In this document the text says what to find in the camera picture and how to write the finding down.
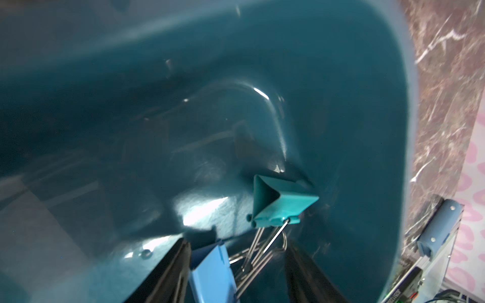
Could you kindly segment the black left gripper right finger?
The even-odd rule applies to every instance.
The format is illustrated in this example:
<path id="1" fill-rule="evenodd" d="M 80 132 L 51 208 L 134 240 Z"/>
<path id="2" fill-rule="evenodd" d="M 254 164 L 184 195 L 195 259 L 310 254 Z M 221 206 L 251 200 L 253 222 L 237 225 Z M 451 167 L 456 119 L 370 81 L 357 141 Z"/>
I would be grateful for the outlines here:
<path id="1" fill-rule="evenodd" d="M 289 302 L 348 302 L 295 242 L 290 242 L 285 251 L 285 277 Z"/>

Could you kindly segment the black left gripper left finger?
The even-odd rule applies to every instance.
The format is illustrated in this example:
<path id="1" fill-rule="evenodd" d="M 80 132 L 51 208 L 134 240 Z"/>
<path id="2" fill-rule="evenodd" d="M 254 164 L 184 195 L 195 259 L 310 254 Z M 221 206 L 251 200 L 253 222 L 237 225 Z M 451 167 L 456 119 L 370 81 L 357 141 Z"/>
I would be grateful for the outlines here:
<path id="1" fill-rule="evenodd" d="M 180 238 L 125 303 L 184 302 L 190 261 L 191 244 Z"/>

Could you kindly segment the blue binder clip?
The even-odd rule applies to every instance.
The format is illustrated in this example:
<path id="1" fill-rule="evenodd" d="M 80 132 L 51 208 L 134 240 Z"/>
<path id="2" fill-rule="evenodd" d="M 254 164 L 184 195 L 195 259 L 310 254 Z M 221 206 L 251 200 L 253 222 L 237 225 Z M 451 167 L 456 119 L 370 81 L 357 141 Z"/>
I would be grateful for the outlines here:
<path id="1" fill-rule="evenodd" d="M 287 249 L 287 240 L 257 262 L 241 282 L 237 282 L 231 265 L 244 259 L 248 249 L 229 256 L 223 242 L 193 251 L 190 263 L 189 286 L 194 302 L 239 302 L 242 294 L 263 271 L 266 265 Z"/>

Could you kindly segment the teal binder clip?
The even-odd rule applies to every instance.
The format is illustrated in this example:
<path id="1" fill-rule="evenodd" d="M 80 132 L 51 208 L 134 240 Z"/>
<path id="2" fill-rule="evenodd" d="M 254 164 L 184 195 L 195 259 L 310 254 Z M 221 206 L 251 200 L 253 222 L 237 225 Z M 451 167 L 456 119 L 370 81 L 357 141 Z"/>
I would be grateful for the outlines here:
<path id="1" fill-rule="evenodd" d="M 244 257 L 240 272 L 256 266 L 273 243 L 292 224 L 299 224 L 300 215 L 320 197 L 303 181 L 288 181 L 263 175 L 253 180 L 253 211 L 248 222 L 256 236 Z"/>

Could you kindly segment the dark teal storage box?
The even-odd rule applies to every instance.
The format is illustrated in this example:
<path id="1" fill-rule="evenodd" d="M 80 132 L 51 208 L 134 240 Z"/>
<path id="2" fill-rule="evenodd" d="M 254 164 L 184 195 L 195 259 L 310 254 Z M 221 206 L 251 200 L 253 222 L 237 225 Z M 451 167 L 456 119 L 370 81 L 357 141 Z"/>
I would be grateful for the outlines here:
<path id="1" fill-rule="evenodd" d="M 253 180 L 348 302 L 402 248 L 418 97 L 396 1 L 2 1 L 1 301 L 124 302 L 178 239 L 248 248 Z"/>

